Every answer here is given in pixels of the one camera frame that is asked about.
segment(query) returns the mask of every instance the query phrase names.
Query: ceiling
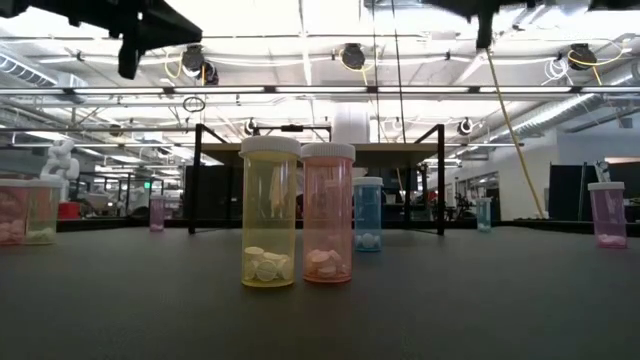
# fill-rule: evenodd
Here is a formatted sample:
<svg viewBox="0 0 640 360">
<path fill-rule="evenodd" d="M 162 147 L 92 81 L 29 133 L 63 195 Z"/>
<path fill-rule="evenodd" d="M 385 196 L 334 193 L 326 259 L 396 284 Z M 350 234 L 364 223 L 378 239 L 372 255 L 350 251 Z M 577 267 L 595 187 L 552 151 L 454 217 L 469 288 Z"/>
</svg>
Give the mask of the ceiling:
<svg viewBox="0 0 640 360">
<path fill-rule="evenodd" d="M 203 29 L 204 53 L 220 76 L 220 85 L 493 85 L 486 59 L 477 58 L 477 21 L 433 7 L 400 8 L 395 20 L 389 9 L 371 12 L 360 0 L 257 0 L 167 1 L 178 12 Z M 594 80 L 593 72 L 568 70 L 557 80 L 550 78 L 551 58 L 566 57 L 569 45 L 586 42 L 599 60 L 620 59 L 598 68 L 602 74 L 634 58 L 640 40 L 635 35 L 638 13 L 589 12 L 585 8 L 539 7 L 524 13 L 522 7 L 501 10 L 494 19 L 493 57 L 501 85 L 583 84 Z M 514 30 L 517 22 L 519 30 Z M 0 38 L 5 50 L 17 53 L 44 71 L 71 73 L 90 87 L 194 86 L 197 81 L 184 72 L 177 78 L 177 59 L 184 46 L 148 52 L 135 80 L 117 74 L 120 40 L 107 38 L 107 31 L 86 24 L 71 27 L 65 18 L 30 8 L 26 13 L 0 20 Z M 350 71 L 339 61 L 345 43 L 359 43 L 367 56 L 366 73 Z M 26 87 L 3 75 L 5 87 Z M 53 98 L 12 98 L 35 104 L 56 117 L 69 119 L 72 104 Z M 228 141 L 238 142 L 251 118 L 258 124 L 324 124 L 333 121 L 339 97 L 301 98 L 276 95 L 209 96 L 201 113 L 190 114 L 182 99 L 136 98 L 142 105 L 105 107 L 117 99 L 89 97 L 86 105 L 75 105 L 87 117 L 85 126 L 176 127 L 204 122 Z M 372 120 L 382 123 L 388 141 L 403 141 L 396 118 L 404 114 L 407 141 L 418 138 L 435 124 L 445 123 L 449 141 L 461 139 L 456 126 L 468 117 L 485 126 L 471 137 L 500 127 L 504 119 L 495 100 L 419 100 L 400 105 L 399 99 L 369 99 Z M 507 103 L 511 115 L 539 104 Z M 285 133 L 301 141 L 320 141 L 313 133 Z M 193 134 L 166 133 L 167 141 L 192 142 Z M 213 138 L 206 141 L 215 142 Z"/>
</svg>

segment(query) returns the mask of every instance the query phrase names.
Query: white robot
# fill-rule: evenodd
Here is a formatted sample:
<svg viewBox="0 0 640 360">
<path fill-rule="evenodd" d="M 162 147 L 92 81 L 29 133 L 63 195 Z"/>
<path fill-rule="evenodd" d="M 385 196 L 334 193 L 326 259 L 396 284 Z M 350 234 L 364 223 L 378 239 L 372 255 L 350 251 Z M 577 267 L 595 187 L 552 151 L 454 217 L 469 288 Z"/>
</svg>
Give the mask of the white robot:
<svg viewBox="0 0 640 360">
<path fill-rule="evenodd" d="M 75 180 L 80 175 L 80 164 L 71 157 L 74 146 L 73 140 L 54 141 L 48 151 L 49 159 L 40 172 L 42 180 L 62 182 L 61 203 L 69 200 L 69 180 Z"/>
</svg>

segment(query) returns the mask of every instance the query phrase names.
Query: yellow cable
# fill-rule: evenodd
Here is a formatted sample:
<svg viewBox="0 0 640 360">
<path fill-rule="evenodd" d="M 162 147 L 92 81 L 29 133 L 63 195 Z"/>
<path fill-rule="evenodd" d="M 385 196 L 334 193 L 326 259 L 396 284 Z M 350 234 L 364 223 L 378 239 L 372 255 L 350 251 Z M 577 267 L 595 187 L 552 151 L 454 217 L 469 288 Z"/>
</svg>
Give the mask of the yellow cable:
<svg viewBox="0 0 640 360">
<path fill-rule="evenodd" d="M 169 61 L 168 61 L 169 53 L 167 52 L 167 55 L 165 56 L 165 59 L 167 61 L 164 62 L 164 71 L 172 79 L 177 79 L 178 77 L 180 77 L 180 74 L 182 73 L 182 54 L 184 54 L 184 51 L 180 52 L 180 60 L 178 60 L 178 73 L 175 75 L 172 74 L 171 71 L 169 71 Z"/>
<path fill-rule="evenodd" d="M 593 73 L 596 75 L 596 80 L 598 80 L 598 84 L 602 86 L 602 80 L 600 80 L 600 74 L 598 74 L 598 69 L 596 67 L 592 67 Z"/>
<path fill-rule="evenodd" d="M 524 177 L 527 179 L 527 183 L 529 184 L 529 189 L 531 190 L 531 195 L 533 196 L 533 200 L 536 203 L 536 208 L 538 209 L 540 218 L 544 219 L 544 212 L 542 211 L 542 206 L 540 206 L 540 200 L 538 200 L 536 189 L 533 187 L 533 183 L 531 182 L 531 177 L 529 177 L 529 170 L 527 170 L 527 164 L 524 161 L 524 156 L 522 155 L 522 150 L 520 149 L 520 142 L 516 137 L 516 134 L 513 132 L 513 128 L 511 127 L 511 119 L 509 118 L 509 114 L 507 113 L 507 108 L 504 106 L 504 100 L 502 99 L 502 92 L 500 91 L 500 85 L 498 85 L 498 77 L 496 75 L 496 69 L 493 66 L 493 59 L 491 58 L 491 51 L 489 51 L 489 48 L 485 50 L 487 52 L 487 59 L 489 60 L 489 67 L 491 68 L 491 75 L 493 76 L 493 83 L 496 86 L 496 92 L 498 93 L 498 100 L 500 100 L 500 108 L 502 108 L 502 114 L 504 115 L 504 120 L 507 123 L 507 127 L 509 128 L 509 133 L 511 134 L 511 140 L 513 140 L 513 144 L 515 145 L 516 151 L 518 152 L 518 157 L 520 158 L 520 165 L 522 165 L 522 171 L 524 172 Z"/>
<path fill-rule="evenodd" d="M 618 59 L 620 59 L 622 57 L 622 54 L 624 54 L 624 45 L 623 47 L 620 49 L 620 54 L 618 54 L 618 56 L 614 57 L 613 59 L 607 60 L 607 61 L 603 61 L 600 63 L 590 63 L 590 62 L 585 62 L 585 61 L 580 61 L 580 60 L 576 60 L 574 58 L 571 57 L 571 54 L 574 53 L 575 51 L 571 50 L 569 51 L 569 53 L 567 54 L 567 57 L 569 58 L 569 60 L 573 61 L 576 64 L 580 64 L 580 65 L 585 65 L 585 66 L 602 66 L 602 65 L 607 65 L 610 64 Z"/>
</svg>

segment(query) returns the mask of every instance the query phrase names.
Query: gray table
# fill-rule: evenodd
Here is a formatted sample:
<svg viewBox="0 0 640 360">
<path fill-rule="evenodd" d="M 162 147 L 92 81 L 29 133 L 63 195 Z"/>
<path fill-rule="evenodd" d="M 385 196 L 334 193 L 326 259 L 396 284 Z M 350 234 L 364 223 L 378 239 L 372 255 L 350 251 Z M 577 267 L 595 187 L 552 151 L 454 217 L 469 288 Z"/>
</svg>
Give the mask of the gray table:
<svg viewBox="0 0 640 360">
<path fill-rule="evenodd" d="M 341 286 L 240 284 L 240 231 L 0 248 L 0 359 L 636 359 L 640 243 L 387 231 Z"/>
</svg>

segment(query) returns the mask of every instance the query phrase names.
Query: translucent plastic bottle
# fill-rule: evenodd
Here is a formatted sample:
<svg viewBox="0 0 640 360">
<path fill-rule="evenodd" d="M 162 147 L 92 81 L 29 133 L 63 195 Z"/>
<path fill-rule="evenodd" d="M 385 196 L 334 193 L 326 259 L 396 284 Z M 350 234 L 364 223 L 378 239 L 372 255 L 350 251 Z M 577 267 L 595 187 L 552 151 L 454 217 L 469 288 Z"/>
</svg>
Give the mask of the translucent plastic bottle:
<svg viewBox="0 0 640 360">
<path fill-rule="evenodd" d="M 244 194 L 242 283 L 255 287 L 293 284 L 297 140 L 257 136 L 242 142 Z"/>
<path fill-rule="evenodd" d="M 24 243 L 29 190 L 27 180 L 0 179 L 0 245 Z"/>
<path fill-rule="evenodd" d="M 479 231 L 491 231 L 491 198 L 476 199 L 476 220 Z"/>
<path fill-rule="evenodd" d="M 29 208 L 25 245 L 53 244 L 58 224 L 62 182 L 29 180 Z"/>
<path fill-rule="evenodd" d="M 382 249 L 382 178 L 353 179 L 354 224 L 357 251 Z"/>
<path fill-rule="evenodd" d="M 149 198 L 149 230 L 164 231 L 164 196 L 153 195 Z"/>
<path fill-rule="evenodd" d="M 351 170 L 355 148 L 321 143 L 302 147 L 304 163 L 304 279 L 351 280 Z"/>
<path fill-rule="evenodd" d="M 588 188 L 591 193 L 591 212 L 598 246 L 627 248 L 624 183 L 592 183 L 588 185 Z"/>
</svg>

